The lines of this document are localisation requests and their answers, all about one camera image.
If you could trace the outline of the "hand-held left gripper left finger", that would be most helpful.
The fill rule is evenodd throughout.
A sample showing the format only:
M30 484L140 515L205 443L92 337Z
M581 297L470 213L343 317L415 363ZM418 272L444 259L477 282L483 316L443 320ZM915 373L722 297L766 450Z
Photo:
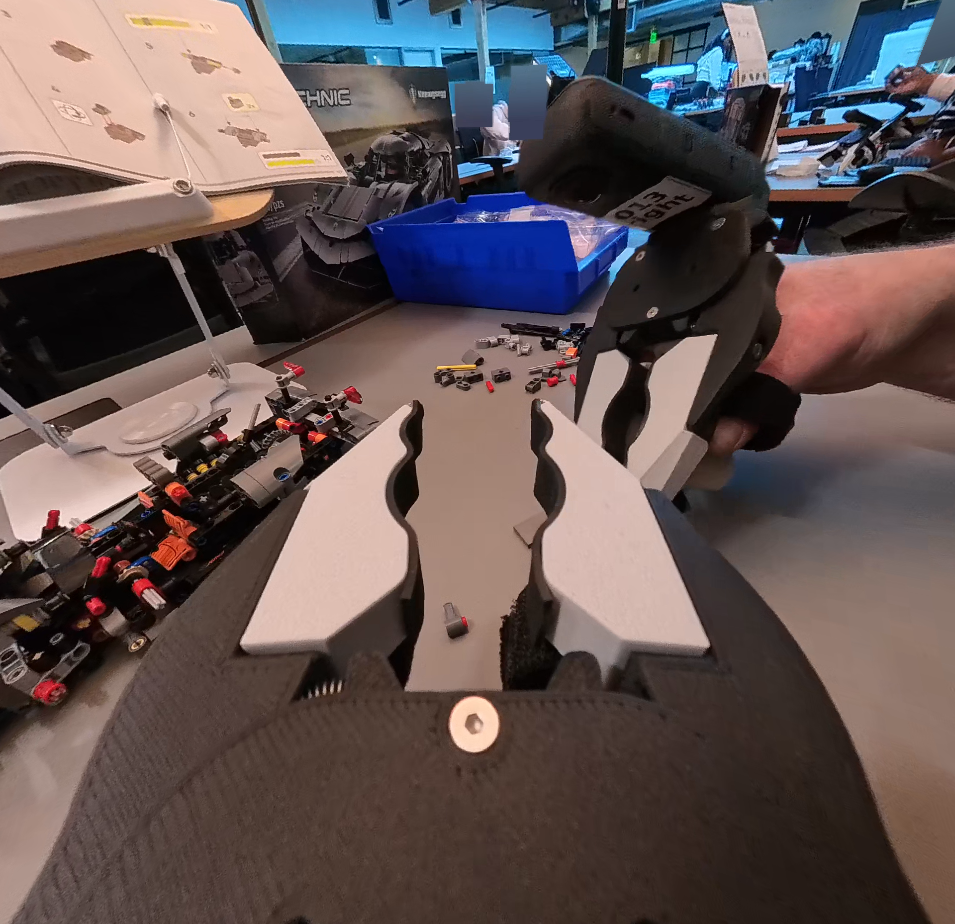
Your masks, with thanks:
M424 619L416 460L424 407L412 401L306 491L240 639L249 655L413 655Z

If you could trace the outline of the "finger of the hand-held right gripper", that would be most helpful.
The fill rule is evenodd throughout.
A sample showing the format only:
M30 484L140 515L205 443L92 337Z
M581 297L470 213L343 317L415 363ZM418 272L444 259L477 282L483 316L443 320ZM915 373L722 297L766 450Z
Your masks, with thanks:
M598 447L627 464L629 435L636 422L636 375L629 357L613 349L599 353L586 385L578 378L576 424Z
M715 335L678 342L651 367L649 409L628 449L627 469L644 488L669 498L689 486L718 490L718 458L688 428L690 410L710 361Z

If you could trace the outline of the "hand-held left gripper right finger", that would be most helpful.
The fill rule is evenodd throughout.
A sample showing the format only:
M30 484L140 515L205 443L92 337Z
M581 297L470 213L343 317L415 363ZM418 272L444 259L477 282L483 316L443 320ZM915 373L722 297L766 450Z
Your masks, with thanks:
M633 654L710 651L647 493L620 463L542 399L531 404L534 534L528 631L561 655L583 652L603 681Z

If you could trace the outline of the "another person's forearm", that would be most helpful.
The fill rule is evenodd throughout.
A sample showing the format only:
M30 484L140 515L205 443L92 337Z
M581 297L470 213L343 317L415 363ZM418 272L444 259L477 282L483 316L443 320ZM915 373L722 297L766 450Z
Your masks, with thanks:
M885 79L890 95L926 97L946 102L954 93L954 74L930 72L922 66L897 67Z

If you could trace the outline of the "person's right forearm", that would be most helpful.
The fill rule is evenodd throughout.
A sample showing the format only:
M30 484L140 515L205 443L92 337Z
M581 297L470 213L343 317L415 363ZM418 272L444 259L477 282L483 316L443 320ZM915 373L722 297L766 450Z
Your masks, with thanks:
M953 402L954 244L879 252L867 377Z

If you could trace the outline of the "pile of loose lego pieces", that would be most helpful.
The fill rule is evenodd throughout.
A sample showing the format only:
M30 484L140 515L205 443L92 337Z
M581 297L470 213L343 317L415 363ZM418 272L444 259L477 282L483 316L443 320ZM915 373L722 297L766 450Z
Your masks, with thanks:
M496 334L472 341L456 363L434 369L434 382L460 390L486 388L493 393L509 381L520 381L532 395L575 385L582 349L591 325L573 321L567 326L527 321L505 321Z

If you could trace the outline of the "large lego car model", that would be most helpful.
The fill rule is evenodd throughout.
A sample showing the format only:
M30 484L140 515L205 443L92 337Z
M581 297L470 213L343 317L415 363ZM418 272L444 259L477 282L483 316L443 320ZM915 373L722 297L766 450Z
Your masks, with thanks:
M2 542L2 720L64 703L112 644L143 655L161 624L280 501L377 426L353 385L319 395L283 364L242 429L214 408L132 458L112 500L47 491ZM86 512L86 517L75 515Z

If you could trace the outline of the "upright background lego box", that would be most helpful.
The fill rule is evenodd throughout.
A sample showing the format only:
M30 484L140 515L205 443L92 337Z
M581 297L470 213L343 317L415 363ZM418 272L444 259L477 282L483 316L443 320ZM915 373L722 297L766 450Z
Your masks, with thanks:
M724 97L718 135L766 165L771 159L789 86L770 82L768 53L755 8L724 1L722 10L734 44L737 68Z

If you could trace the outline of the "background lego model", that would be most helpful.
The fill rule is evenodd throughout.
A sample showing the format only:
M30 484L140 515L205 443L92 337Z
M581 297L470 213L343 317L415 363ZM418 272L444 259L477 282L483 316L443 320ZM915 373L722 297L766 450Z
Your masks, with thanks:
M879 121L851 109L848 117L857 127L842 137L819 158L818 185L822 188L865 187L901 170L924 170L930 165L925 154L904 154L918 128L912 119L924 105L912 99L902 101L901 110Z

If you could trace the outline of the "dark lego set box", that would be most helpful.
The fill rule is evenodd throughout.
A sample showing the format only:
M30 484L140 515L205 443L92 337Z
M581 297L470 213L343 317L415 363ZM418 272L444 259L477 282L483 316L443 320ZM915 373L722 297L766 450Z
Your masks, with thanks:
M256 345L295 345L392 297L370 225L460 194L442 68L283 65L347 181L276 188L255 223L206 240Z

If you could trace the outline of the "lego instruction booklet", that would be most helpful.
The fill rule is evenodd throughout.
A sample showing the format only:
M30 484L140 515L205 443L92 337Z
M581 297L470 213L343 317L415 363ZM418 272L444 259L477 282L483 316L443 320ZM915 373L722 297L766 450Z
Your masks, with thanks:
M207 196L348 175L220 0L1 0L2 204L183 181Z

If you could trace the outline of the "clear plastic bags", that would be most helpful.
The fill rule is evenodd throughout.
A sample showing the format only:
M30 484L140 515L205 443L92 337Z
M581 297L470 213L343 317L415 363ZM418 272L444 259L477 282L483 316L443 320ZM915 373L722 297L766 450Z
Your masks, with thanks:
M550 205L525 205L507 210L464 211L455 219L457 224L497 226L511 223L534 224L540 227L551 222L559 225L567 234L578 260L603 249L605 243L626 231L624 226L611 224L603 218Z

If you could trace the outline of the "blue plastic bin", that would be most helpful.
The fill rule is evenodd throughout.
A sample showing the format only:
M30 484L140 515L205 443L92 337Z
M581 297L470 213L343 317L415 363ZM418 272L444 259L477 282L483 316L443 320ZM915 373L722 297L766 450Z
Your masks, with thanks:
M421 304L563 315L608 273L628 232L576 259L554 222L457 224L471 210L549 205L523 192L445 199L368 224L395 297Z

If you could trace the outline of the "black pillar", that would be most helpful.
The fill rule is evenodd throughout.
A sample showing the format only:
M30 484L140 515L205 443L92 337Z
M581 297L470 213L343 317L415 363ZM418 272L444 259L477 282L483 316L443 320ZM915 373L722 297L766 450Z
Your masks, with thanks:
M629 0L610 0L605 77L617 85L623 83L628 2Z

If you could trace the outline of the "white book stand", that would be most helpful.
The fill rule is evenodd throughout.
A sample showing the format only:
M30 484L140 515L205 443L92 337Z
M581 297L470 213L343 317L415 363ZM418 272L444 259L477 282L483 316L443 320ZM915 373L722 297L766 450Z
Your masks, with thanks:
M47 512L67 519L98 514L137 491L132 472L141 456L158 459L168 438L226 411L236 434L257 414L272 374L221 356L174 243L219 234L258 220L272 190L207 197L187 178L173 178L2 207L2 275L154 249L167 262L203 334L210 372L73 429L55 424L2 391L2 405L41 441L2 464L2 508L10 535L40 536Z

